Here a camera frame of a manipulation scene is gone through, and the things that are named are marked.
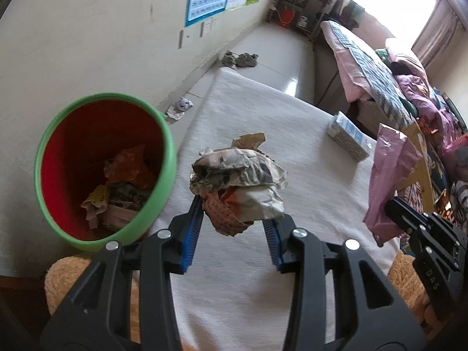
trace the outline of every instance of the trash can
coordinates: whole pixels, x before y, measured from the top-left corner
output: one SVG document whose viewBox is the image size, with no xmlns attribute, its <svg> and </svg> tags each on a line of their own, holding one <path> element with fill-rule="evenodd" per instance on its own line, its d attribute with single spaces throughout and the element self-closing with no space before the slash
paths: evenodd
<svg viewBox="0 0 468 351">
<path fill-rule="evenodd" d="M 144 144 L 144 162 L 156 176 L 147 203 L 124 228 L 90 229 L 81 203 L 105 184 L 104 160 Z M 97 251 L 110 240 L 130 244 L 153 224 L 172 190 L 174 141 L 164 115 L 146 102 L 120 93 L 79 99 L 46 129 L 37 150 L 34 179 L 41 210 L 55 232 L 79 250 Z"/>
</svg>

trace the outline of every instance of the tiled floor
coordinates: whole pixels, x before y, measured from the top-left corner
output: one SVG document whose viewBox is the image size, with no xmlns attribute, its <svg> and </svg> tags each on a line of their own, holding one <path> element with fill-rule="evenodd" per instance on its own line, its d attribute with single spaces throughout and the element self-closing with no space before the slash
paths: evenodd
<svg viewBox="0 0 468 351">
<path fill-rule="evenodd" d="M 276 24 L 264 23 L 239 42 L 233 53 L 258 54 L 256 67 L 238 68 L 246 78 L 312 103 L 314 97 L 314 54 L 302 36 Z M 187 93 L 194 107 L 178 122 L 169 123 L 177 150 L 196 117 L 221 62 L 216 63 Z"/>
</svg>

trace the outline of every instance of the plaid blanket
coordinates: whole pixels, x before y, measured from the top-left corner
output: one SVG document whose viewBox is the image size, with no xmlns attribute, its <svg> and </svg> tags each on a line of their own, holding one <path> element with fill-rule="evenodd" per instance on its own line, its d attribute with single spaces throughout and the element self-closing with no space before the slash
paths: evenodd
<svg viewBox="0 0 468 351">
<path fill-rule="evenodd" d="M 405 98 L 398 87 L 391 71 L 383 63 L 376 63 L 358 45 L 348 34 L 342 31 L 342 26 L 336 22 L 329 21 L 337 39 L 352 54 L 356 63 L 360 66 L 363 76 L 369 82 L 371 87 L 371 96 L 382 112 L 390 120 L 397 130 L 403 130 L 413 122 L 400 98 Z"/>
</svg>

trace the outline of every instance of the white tablecloth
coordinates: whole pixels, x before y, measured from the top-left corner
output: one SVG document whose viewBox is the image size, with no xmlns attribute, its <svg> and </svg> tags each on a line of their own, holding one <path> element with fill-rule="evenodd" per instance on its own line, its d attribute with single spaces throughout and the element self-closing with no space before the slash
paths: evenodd
<svg viewBox="0 0 468 351">
<path fill-rule="evenodd" d="M 265 132 L 267 141 L 260 149 L 288 172 L 289 185 L 280 194 L 296 225 L 328 242 L 357 239 L 387 273 L 397 242 L 378 248 L 362 223 L 373 156 L 353 161 L 326 134 L 331 118 L 299 99 L 220 69 L 182 145 L 174 190 L 152 231 L 188 211 L 193 199 L 190 165 L 201 149 L 228 147 L 242 134 Z M 329 340 L 334 307 L 327 281 Z M 192 266 L 184 276 L 172 277 L 181 338 L 200 351 L 280 350 L 292 287 L 293 275 L 279 274 L 271 263 L 260 222 L 232 238 L 215 232 L 205 216 Z"/>
</svg>

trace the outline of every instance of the pink wrapper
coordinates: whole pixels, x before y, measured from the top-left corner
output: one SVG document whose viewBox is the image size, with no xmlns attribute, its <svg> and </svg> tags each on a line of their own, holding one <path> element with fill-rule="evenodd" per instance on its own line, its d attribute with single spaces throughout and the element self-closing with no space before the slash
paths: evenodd
<svg viewBox="0 0 468 351">
<path fill-rule="evenodd" d="M 402 132 L 381 124 L 369 182 L 369 209 L 363 222 L 382 243 L 403 233 L 385 215 L 384 206 L 395 195 L 396 185 L 408 177 L 422 157 Z"/>
</svg>

